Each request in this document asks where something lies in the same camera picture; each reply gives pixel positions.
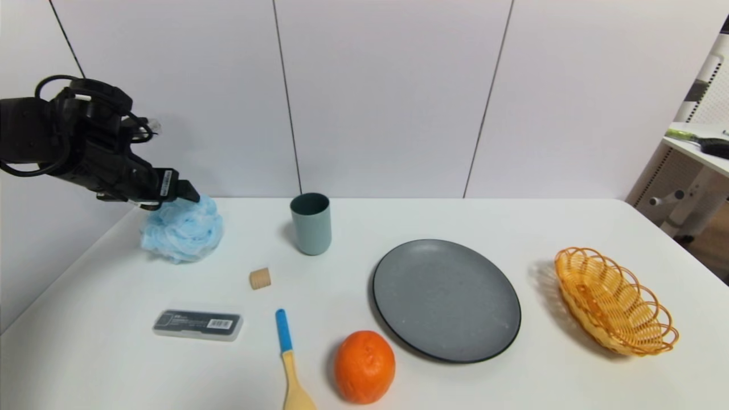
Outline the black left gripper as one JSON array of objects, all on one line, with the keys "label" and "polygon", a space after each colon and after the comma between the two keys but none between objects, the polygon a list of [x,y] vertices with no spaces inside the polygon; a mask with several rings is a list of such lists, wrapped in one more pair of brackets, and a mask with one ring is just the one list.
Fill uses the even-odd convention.
[{"label": "black left gripper", "polygon": [[170,168],[154,168],[131,150],[130,140],[96,138],[97,199],[130,202],[156,210],[163,202],[184,199],[199,203],[200,194],[189,180],[178,179]]}]

